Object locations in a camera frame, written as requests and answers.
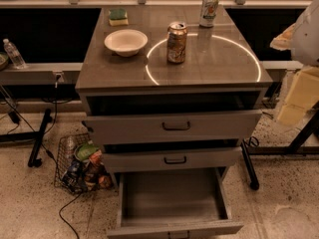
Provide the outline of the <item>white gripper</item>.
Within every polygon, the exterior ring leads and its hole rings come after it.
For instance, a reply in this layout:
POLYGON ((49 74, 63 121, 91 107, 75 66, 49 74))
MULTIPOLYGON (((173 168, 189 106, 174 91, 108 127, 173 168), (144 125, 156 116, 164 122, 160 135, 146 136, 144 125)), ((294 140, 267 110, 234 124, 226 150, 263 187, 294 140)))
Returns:
POLYGON ((286 126, 294 126, 318 102, 319 68, 304 66, 293 77, 288 94, 277 116, 277 121, 286 126))

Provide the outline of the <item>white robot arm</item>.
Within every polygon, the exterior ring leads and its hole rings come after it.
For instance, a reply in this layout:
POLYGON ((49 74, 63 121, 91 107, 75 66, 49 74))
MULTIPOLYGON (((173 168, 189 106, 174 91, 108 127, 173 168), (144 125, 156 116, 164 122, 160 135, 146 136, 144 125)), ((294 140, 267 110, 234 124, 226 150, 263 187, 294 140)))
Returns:
POLYGON ((293 126, 319 102, 319 0, 313 0, 294 24, 271 41, 270 47, 289 50, 292 59, 303 65, 294 75, 277 115, 278 122, 293 126))

